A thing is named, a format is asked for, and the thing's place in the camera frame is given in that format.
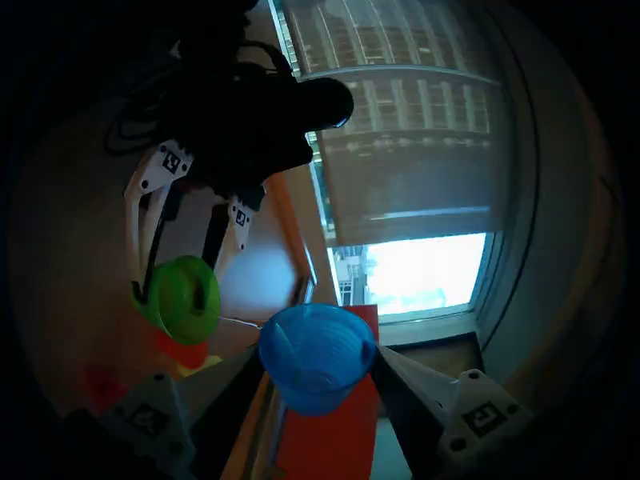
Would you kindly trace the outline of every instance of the red block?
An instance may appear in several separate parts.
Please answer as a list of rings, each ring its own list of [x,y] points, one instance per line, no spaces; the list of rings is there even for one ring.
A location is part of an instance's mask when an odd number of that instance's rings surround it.
[[[346,310],[367,322],[378,340],[376,305]],[[287,411],[276,467],[286,472],[287,480],[367,480],[374,460],[377,422],[378,392],[367,374],[329,415],[303,417]]]

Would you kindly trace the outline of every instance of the window frame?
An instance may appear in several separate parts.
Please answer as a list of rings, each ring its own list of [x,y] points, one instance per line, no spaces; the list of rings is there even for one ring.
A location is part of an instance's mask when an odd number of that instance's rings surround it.
[[[278,21],[278,13],[275,6],[276,1],[268,0],[268,3],[274,17],[278,38],[283,39],[282,28]],[[286,45],[282,41],[281,50],[285,53],[285,56],[289,57]],[[304,78],[317,76],[320,76],[320,74],[308,74]],[[511,82],[504,85],[504,89],[507,96],[513,97],[513,85],[511,84],[513,78],[510,80]],[[516,111],[514,115],[518,119],[519,112]],[[518,155],[521,151],[522,148],[518,149],[514,154]],[[333,259],[328,254],[328,248],[338,245],[335,241],[335,232],[326,234],[326,229],[324,228],[327,220],[322,208],[322,200],[319,198],[319,185],[315,167],[313,163],[301,166],[288,170],[285,172],[285,176],[292,198],[297,199],[294,208],[298,217],[298,224],[301,226],[301,234],[307,242],[318,276],[318,284],[314,291],[313,301],[339,305],[342,295]],[[518,197],[520,196],[529,196],[529,191]],[[380,343],[385,346],[407,345],[460,334],[475,333],[479,335],[478,318],[480,313],[486,310],[486,304],[491,300],[498,284],[500,284],[500,290],[505,289],[504,279],[496,281],[496,277],[501,270],[504,270],[503,263],[506,260],[506,254],[514,248],[513,242],[505,242],[506,239],[511,240],[508,230],[486,232],[485,249],[482,253],[481,265],[469,303],[460,306],[409,312],[408,314],[394,314],[393,321],[380,321],[379,323]]]

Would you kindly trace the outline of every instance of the window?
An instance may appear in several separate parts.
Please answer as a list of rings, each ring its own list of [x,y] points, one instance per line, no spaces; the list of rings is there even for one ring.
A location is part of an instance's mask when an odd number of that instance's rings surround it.
[[[349,305],[353,305],[351,299],[351,291],[352,291],[352,283],[351,281],[349,282],[340,282],[340,297],[341,297],[341,305],[342,306],[349,306]]]
[[[354,96],[343,128],[308,136],[304,188],[314,192],[304,197],[316,204],[296,210],[303,222],[319,213],[323,227],[309,228],[325,295],[314,300],[377,303],[388,331],[415,332],[427,319],[473,323],[502,238],[489,190],[501,181],[494,172],[508,170],[494,168],[506,155],[490,123],[506,117],[506,103],[483,38],[455,0],[274,2],[292,31],[286,52],[305,60],[300,75],[334,76]]]
[[[381,324],[471,310],[486,240],[469,234],[330,249],[342,304],[354,297],[377,304]]]

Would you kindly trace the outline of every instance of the windowsill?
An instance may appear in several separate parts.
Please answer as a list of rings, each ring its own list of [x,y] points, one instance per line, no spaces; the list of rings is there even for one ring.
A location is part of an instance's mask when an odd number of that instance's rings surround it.
[[[466,312],[416,322],[380,324],[379,331],[384,346],[409,345],[476,333],[476,321],[473,312]]]

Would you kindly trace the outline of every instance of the building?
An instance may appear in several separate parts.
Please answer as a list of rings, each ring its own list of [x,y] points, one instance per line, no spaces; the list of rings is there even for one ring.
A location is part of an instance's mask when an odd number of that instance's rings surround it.
[[[336,223],[348,230],[394,202],[393,212],[490,203],[465,186],[494,173],[487,165],[497,155],[496,136],[504,137],[496,116],[504,115],[505,100],[483,40],[456,2],[285,0],[277,8],[294,69],[307,78],[330,74],[354,96],[343,128],[310,138],[329,240]],[[418,194],[438,191],[418,181],[436,178],[429,175],[435,171],[453,179],[442,206]],[[358,173],[370,185],[365,201],[350,182]],[[480,224],[460,217],[463,223]],[[398,238],[409,238],[409,230],[398,230]]]

